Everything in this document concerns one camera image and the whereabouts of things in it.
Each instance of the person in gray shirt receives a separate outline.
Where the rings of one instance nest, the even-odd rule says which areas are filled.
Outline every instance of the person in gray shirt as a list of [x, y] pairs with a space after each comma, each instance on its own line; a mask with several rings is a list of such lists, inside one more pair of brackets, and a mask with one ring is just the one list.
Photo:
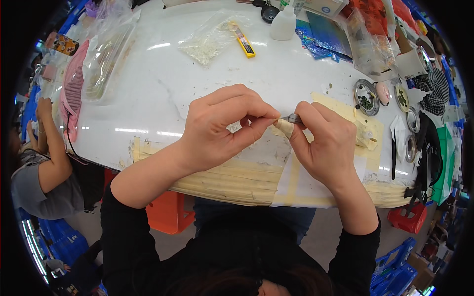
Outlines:
[[19, 137], [14, 130], [10, 134], [13, 204], [47, 220], [92, 211], [93, 205], [102, 198], [104, 185], [102, 167], [91, 163], [82, 165], [70, 159], [51, 109], [50, 98], [38, 100], [37, 151], [29, 149], [18, 154]]

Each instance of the white table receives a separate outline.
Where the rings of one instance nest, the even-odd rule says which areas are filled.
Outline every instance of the white table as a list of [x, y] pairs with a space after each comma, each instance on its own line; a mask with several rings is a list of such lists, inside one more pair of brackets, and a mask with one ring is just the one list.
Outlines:
[[[235, 41], [205, 69], [177, 46], [223, 7], [238, 11], [253, 23], [241, 29], [256, 57], [247, 59]], [[311, 102], [313, 91], [353, 105], [355, 82], [360, 78], [372, 81], [351, 63], [314, 60], [296, 34], [290, 41], [272, 40], [270, 25], [261, 19], [260, 9], [249, 4], [202, 1], [163, 10], [162, 2], [154, 0], [135, 9], [142, 9], [141, 17], [124, 48], [126, 54], [117, 62], [118, 71], [110, 78], [102, 99], [82, 100], [78, 136], [73, 143], [81, 157], [115, 170], [131, 164], [130, 147], [135, 136], [161, 145], [178, 140], [189, 103], [224, 85], [243, 83], [282, 115], [288, 115], [299, 101]], [[306, 18], [304, 11], [299, 18]], [[397, 161], [396, 178], [391, 180], [390, 123], [396, 115], [406, 123], [405, 113], [393, 100], [389, 106], [381, 106], [375, 116], [384, 124], [383, 148], [379, 170], [366, 170], [365, 180], [406, 186], [416, 178], [414, 164]], [[239, 159], [284, 166], [290, 148], [283, 138], [268, 134], [244, 150]]]

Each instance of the red plastic stool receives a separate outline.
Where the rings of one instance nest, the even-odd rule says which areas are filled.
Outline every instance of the red plastic stool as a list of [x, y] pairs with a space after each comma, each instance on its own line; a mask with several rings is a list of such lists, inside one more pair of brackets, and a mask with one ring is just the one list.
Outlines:
[[167, 191], [146, 206], [151, 228], [167, 234], [181, 233], [194, 221], [194, 211], [184, 210], [184, 194]]
[[402, 216], [401, 211], [406, 207], [399, 207], [396, 209], [390, 210], [387, 215], [388, 221], [393, 224], [393, 227], [402, 229], [409, 233], [417, 234], [425, 222], [426, 218], [426, 207], [424, 204], [418, 202], [411, 212], [415, 215], [412, 218], [408, 218], [408, 215]]

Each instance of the pink bag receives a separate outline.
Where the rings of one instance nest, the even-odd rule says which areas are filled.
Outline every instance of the pink bag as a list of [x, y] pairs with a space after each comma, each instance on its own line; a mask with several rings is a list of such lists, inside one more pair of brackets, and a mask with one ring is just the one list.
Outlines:
[[81, 110], [81, 89], [84, 83], [82, 77], [82, 62], [89, 48], [89, 41], [86, 40], [76, 51], [72, 59], [66, 66], [63, 77], [63, 87], [59, 94], [61, 103], [61, 117], [64, 121], [64, 135], [69, 132], [71, 142], [76, 141], [76, 124]]

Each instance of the orange bag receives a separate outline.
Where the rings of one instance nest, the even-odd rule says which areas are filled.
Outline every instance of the orange bag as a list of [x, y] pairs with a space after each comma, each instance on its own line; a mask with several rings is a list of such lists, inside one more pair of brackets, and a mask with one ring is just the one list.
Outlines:
[[421, 35], [421, 31], [416, 24], [415, 20], [411, 16], [411, 11], [402, 0], [392, 0], [393, 11], [398, 17], [401, 17], [404, 21], [407, 22], [408, 26], [410, 26], [413, 30], [415, 30], [416, 34]]
[[343, 9], [342, 13], [348, 18], [353, 8], [359, 8], [365, 19], [365, 26], [371, 35], [385, 35], [387, 36], [387, 16], [385, 6], [382, 0], [350, 0]]

